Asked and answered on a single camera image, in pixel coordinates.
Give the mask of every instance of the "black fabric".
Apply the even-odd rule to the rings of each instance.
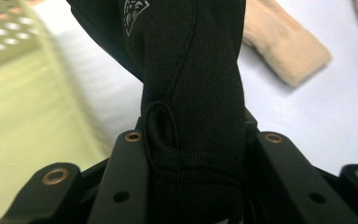
[[[152,168],[149,222],[239,223],[245,120],[237,59],[244,1],[71,4],[77,16],[81,9],[96,17],[93,26],[109,34],[142,73],[141,117]]]

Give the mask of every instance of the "laundry basket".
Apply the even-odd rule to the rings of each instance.
[[[58,46],[24,1],[0,0],[0,216],[40,168],[108,155]]]

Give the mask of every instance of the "printed logo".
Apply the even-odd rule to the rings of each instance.
[[[127,36],[130,36],[131,29],[133,23],[136,18],[143,12],[147,7],[149,7],[149,3],[147,0],[127,0],[124,5],[124,27],[127,31]]]

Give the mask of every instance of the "black glove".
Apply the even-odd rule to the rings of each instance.
[[[91,37],[144,82],[149,222],[239,223],[244,0],[68,1]]]

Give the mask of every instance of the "black cloth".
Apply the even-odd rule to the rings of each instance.
[[[245,120],[237,59],[245,2],[70,4],[94,40],[144,82],[149,222],[239,223]]]

